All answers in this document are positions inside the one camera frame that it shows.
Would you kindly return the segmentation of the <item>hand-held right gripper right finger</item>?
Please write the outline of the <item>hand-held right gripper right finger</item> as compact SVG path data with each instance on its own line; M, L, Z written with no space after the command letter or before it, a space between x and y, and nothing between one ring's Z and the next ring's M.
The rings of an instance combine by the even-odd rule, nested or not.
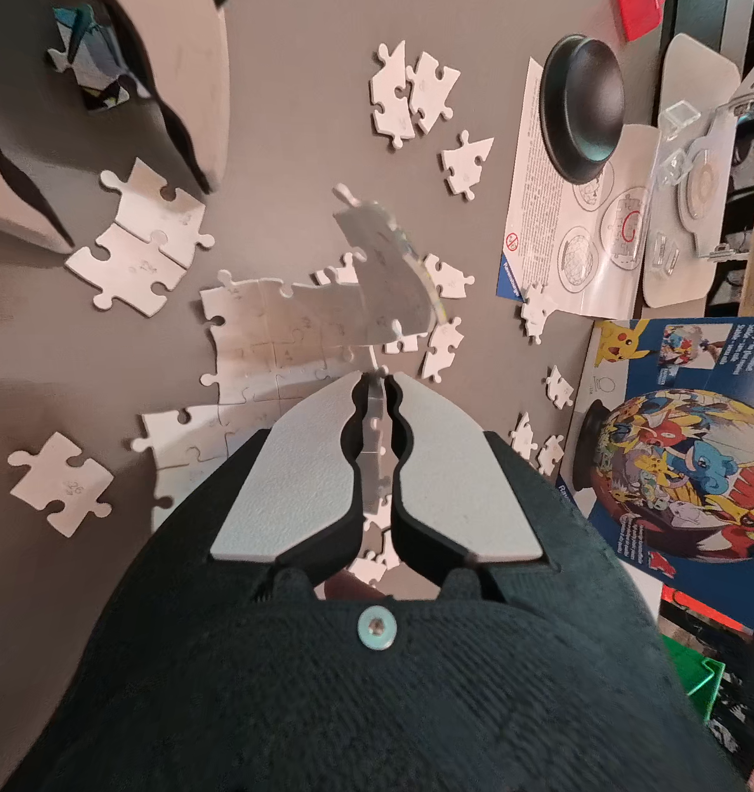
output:
M407 374L385 381L394 547L409 565L529 562L543 555L485 431Z

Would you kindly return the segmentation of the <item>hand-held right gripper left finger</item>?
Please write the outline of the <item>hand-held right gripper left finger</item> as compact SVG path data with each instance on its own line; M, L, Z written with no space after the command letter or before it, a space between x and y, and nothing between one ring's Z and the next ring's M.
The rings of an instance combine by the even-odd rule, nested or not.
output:
M354 558L362 528L363 450L368 375L353 371L286 412L271 428L211 547L221 561L329 565L324 542L347 531Z

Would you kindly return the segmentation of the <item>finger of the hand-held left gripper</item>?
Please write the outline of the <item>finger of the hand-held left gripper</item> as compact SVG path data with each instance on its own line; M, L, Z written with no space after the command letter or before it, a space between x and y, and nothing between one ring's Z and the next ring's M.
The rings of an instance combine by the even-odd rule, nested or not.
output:
M231 74L224 2L114 2L125 57L154 97L166 131L204 193L227 164Z
M0 232L40 248L69 254L75 243L52 205L0 146Z

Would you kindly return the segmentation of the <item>joined pair white puzzle pieces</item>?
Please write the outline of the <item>joined pair white puzzle pieces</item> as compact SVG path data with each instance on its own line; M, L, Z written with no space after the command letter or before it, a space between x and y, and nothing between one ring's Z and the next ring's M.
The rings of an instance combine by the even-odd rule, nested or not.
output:
M214 245L214 237L202 231L206 205L181 188L167 198L167 180L139 157L127 179L103 170L99 182L119 195L112 224L94 242L107 257L85 246L64 267L96 289L98 311L108 311L118 300L151 318L191 267L196 250Z

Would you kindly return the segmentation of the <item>assembled curved puzzle ball section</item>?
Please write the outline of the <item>assembled curved puzzle ball section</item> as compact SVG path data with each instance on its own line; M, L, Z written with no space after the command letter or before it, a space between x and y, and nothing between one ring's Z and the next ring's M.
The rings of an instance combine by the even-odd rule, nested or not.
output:
M132 450L151 450L156 469L151 531L260 429L346 374L385 374L377 347L424 335L447 319L441 293L396 219L360 200L344 184L334 215L351 249L354 280L336 268L318 284L279 279L235 281L201 292L214 343L217 405L193 405L141 416L145 435Z

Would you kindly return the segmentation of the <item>blue printed puzzle piece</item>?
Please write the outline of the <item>blue printed puzzle piece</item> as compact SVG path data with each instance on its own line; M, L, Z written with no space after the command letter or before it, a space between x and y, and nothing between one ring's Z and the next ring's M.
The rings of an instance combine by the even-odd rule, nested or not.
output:
M52 15L62 47L49 47L46 63L58 74L73 75L86 112L99 114L132 98L151 99L127 64L105 12L97 13L94 5L84 3L53 6Z

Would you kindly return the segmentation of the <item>blue puzzle box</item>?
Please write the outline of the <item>blue puzzle box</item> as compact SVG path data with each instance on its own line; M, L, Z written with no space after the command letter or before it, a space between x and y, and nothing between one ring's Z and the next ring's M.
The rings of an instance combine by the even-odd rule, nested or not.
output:
M754 318L595 323L557 485L621 561L754 632Z

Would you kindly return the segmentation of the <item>black round ball stand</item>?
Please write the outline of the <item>black round ball stand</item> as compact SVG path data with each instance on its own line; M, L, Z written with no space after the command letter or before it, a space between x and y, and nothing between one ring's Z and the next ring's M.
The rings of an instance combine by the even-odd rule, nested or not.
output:
M619 62L605 42L570 34L551 49L540 81L540 128L550 162L566 182L591 182L615 153L625 120L624 88Z

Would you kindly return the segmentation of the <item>person's right hand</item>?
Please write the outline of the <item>person's right hand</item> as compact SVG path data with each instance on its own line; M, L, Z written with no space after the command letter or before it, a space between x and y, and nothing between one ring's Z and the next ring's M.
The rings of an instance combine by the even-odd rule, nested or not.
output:
M362 582L346 569L329 577L323 584L323 591L327 600L375 601L385 597L379 589Z

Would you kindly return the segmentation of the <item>white printed instruction leaflet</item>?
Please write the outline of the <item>white printed instruction leaflet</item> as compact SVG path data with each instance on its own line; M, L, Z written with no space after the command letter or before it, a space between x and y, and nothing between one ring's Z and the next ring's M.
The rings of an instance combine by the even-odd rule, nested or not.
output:
M542 140L542 65L529 59L504 228L497 295L522 301L543 287L560 311L632 318L646 243L659 131L627 124L598 177L566 182Z

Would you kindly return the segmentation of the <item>green box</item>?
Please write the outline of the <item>green box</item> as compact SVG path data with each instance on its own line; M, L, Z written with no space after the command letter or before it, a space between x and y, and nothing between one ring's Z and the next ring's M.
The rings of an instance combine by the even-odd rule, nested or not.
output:
M707 725L718 698L726 664L665 635L661 638L690 703L701 723Z

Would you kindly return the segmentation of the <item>white folding stand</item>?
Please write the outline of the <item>white folding stand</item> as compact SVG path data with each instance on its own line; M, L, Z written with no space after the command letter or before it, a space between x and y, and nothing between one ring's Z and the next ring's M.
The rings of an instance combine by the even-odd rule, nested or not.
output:
M721 241L721 228L737 126L753 105L754 67L741 79L734 62L698 40L672 38L660 79L643 261L647 306L706 297L717 264L739 258Z

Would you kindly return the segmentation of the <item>small red block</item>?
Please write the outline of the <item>small red block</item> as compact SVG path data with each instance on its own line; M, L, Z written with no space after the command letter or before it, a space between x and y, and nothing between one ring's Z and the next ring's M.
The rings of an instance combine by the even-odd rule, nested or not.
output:
M658 28L663 20L664 1L615 2L620 13L622 31L627 42L633 42Z

